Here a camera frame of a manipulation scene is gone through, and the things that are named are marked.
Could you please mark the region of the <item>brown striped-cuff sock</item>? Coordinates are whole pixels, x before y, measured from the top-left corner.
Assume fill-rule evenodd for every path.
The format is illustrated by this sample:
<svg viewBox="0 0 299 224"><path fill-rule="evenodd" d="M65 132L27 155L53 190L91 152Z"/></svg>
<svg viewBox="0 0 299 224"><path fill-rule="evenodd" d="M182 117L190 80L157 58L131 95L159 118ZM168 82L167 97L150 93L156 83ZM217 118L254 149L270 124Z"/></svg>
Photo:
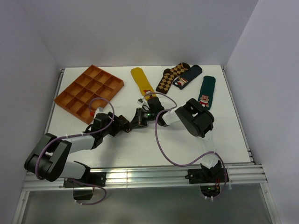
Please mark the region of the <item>brown striped-cuff sock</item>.
<svg viewBox="0 0 299 224"><path fill-rule="evenodd" d="M131 131L131 129L129 128L130 122L122 115L120 115L118 119L119 119L120 129L126 133L129 133Z"/></svg>

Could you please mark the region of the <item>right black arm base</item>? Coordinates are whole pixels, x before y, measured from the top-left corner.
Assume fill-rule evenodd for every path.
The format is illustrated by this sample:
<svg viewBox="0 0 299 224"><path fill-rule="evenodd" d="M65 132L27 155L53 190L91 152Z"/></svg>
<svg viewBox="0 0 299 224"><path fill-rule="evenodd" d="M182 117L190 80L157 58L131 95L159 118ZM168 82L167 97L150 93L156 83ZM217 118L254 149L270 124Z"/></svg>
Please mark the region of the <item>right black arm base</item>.
<svg viewBox="0 0 299 224"><path fill-rule="evenodd" d="M189 169L185 179L189 184L208 184L200 186L200 191L205 200L214 200L221 193L221 183L226 186L229 181L227 170L224 168Z"/></svg>

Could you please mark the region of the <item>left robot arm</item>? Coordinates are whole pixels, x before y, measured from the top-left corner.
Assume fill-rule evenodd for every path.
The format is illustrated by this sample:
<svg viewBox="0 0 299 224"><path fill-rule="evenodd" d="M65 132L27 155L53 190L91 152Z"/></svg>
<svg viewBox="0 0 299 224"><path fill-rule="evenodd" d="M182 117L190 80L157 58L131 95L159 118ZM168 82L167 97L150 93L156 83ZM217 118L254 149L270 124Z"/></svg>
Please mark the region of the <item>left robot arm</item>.
<svg viewBox="0 0 299 224"><path fill-rule="evenodd" d="M58 178L73 178L79 186L90 183L91 168L81 162L67 161L70 153L97 148L106 135L129 132L129 121L112 112L98 113L92 124L81 134L57 137L46 133L39 140L24 163L24 168L41 180L53 182Z"/></svg>

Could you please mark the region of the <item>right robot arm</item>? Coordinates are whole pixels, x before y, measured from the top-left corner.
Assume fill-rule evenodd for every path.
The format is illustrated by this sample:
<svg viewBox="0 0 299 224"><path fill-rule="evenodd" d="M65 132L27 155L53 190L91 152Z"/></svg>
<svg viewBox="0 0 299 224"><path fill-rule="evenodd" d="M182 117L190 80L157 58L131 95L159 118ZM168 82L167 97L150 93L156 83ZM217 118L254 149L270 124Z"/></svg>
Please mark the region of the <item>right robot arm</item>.
<svg viewBox="0 0 299 224"><path fill-rule="evenodd" d="M130 129L144 128L150 121L155 122L155 138L158 148L164 158L172 165L187 167L201 158L202 176L207 182L214 181L218 174L224 173L227 177L227 170L221 157L215 152L215 145L212 140L212 129L214 117L202 104L195 99L189 99L183 106L175 105L171 109L164 109L160 100L153 97L147 101L148 109L138 108L135 116L129 124ZM200 137L204 141L204 153L187 164L177 164L170 160L164 153L157 135L157 126L170 126L176 122L182 122L187 131L194 137Z"/></svg>

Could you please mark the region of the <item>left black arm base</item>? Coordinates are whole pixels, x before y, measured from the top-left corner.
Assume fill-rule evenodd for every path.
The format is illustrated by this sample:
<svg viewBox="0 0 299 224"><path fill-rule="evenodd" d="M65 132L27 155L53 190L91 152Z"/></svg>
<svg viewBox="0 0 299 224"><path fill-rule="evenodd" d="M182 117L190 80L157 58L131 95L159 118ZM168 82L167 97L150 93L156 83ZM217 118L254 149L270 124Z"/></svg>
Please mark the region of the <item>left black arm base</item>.
<svg viewBox="0 0 299 224"><path fill-rule="evenodd" d="M95 205L102 202L107 196L107 191L104 188L106 184L106 177L106 172L97 172L89 173L86 177L79 180L65 178L63 187L66 189L73 189L73 198L75 202L82 205ZM103 190L103 197L93 203L87 202L91 200L96 188Z"/></svg>

